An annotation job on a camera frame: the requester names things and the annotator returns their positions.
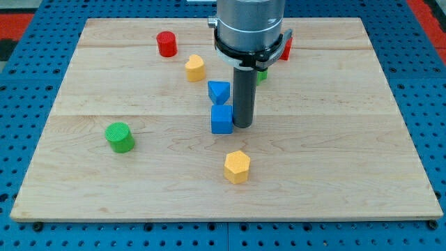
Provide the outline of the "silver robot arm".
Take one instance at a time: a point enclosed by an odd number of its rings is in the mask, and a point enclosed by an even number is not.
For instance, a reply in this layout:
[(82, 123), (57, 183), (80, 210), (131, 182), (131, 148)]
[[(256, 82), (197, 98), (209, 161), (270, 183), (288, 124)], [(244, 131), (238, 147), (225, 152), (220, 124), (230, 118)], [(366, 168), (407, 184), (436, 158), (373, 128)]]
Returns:
[(218, 0), (207, 20), (218, 57), (239, 70), (267, 70), (293, 35), (282, 29), (284, 7), (284, 0)]

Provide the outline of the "red block behind arm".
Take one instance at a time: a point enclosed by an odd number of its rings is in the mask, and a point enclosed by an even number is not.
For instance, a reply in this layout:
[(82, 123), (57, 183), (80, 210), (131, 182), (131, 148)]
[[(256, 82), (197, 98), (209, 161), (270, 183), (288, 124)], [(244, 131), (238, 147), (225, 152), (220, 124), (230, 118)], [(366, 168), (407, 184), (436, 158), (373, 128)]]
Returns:
[(283, 61), (288, 61), (289, 59), (289, 54), (292, 48), (292, 42), (293, 42), (293, 38), (289, 38), (285, 44), (285, 48), (284, 51), (282, 52), (282, 55), (280, 56), (280, 60)]

